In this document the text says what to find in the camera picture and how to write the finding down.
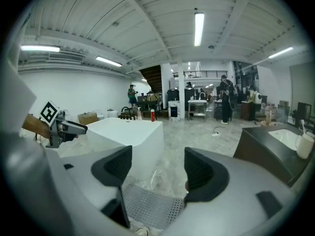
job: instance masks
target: railing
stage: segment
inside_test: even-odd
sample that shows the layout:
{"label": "railing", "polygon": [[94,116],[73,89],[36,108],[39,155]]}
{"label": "railing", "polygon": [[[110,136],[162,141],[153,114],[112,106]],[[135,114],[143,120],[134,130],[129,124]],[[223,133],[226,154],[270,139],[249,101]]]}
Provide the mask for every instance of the railing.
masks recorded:
{"label": "railing", "polygon": [[[184,79],[190,78],[221,78],[227,76],[227,71],[189,71],[184,72]],[[178,78],[178,73],[173,73],[174,78]]]}

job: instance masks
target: red bottle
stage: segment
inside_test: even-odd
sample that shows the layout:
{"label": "red bottle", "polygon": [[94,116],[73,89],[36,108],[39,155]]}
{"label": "red bottle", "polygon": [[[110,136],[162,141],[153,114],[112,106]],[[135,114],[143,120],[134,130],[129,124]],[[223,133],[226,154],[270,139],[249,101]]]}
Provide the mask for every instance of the red bottle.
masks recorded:
{"label": "red bottle", "polygon": [[154,113],[154,109],[151,109],[151,121],[155,121],[156,120],[156,115]]}

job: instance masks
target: person in green shirt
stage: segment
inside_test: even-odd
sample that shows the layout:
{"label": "person in green shirt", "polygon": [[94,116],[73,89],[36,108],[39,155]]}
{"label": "person in green shirt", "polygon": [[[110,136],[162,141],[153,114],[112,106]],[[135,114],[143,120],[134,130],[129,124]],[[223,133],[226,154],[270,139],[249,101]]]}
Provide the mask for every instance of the person in green shirt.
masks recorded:
{"label": "person in green shirt", "polygon": [[136,92],[135,90],[133,90],[133,85],[130,85],[130,88],[128,90],[128,97],[129,97],[129,102],[131,104],[131,107],[133,108],[133,105],[137,104],[137,99],[136,99]]}

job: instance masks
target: marble floor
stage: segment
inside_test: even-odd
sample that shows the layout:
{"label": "marble floor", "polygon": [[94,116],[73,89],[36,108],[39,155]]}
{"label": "marble floor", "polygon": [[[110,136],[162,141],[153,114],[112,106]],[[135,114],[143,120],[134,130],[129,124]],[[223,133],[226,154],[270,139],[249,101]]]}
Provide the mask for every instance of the marble floor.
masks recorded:
{"label": "marble floor", "polygon": [[[163,122],[164,151],[150,178],[138,180],[127,176],[123,188],[134,183],[157,194],[183,198],[186,195],[185,182],[187,175],[184,170],[184,148],[200,148],[226,156],[233,156],[242,134],[242,128],[256,127],[254,122],[233,118],[228,125],[223,125],[213,118],[213,106],[207,108],[207,119],[195,117],[192,120],[169,121],[159,118]],[[220,137],[212,137],[214,130]],[[81,135],[72,142],[62,143],[56,149],[60,157],[92,153],[88,138]],[[309,175],[315,167],[312,160],[300,179],[292,187],[296,193],[306,185]]]}

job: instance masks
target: ceiling light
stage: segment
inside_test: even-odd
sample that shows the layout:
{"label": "ceiling light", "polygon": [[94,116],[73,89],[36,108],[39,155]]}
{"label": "ceiling light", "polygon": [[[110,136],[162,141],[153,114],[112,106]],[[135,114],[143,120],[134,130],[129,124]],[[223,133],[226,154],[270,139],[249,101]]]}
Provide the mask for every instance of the ceiling light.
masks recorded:
{"label": "ceiling light", "polygon": [[286,48],[286,49],[284,49],[284,50],[281,51],[281,52],[278,52],[278,53],[276,53],[276,54],[273,54],[273,55],[269,56],[268,58],[272,59],[272,58],[274,58],[274,57],[276,57],[276,56],[279,56],[279,55],[282,54],[282,53],[286,53],[286,52],[291,51],[291,50],[293,50],[293,47]]}
{"label": "ceiling light", "polygon": [[103,61],[103,62],[105,62],[105,63],[109,63],[109,64],[111,64],[111,65],[122,66],[122,64],[119,64],[119,63],[117,63],[117,62],[111,61],[111,60],[109,60],[109,59],[104,59],[104,58],[102,58],[102,57],[100,57],[100,56],[96,57],[96,59],[99,60],[99,61]]}
{"label": "ceiling light", "polygon": [[49,45],[22,45],[22,51],[46,51],[46,52],[59,52],[59,46],[49,46]]}
{"label": "ceiling light", "polygon": [[204,13],[195,13],[195,46],[201,45],[204,18]]}

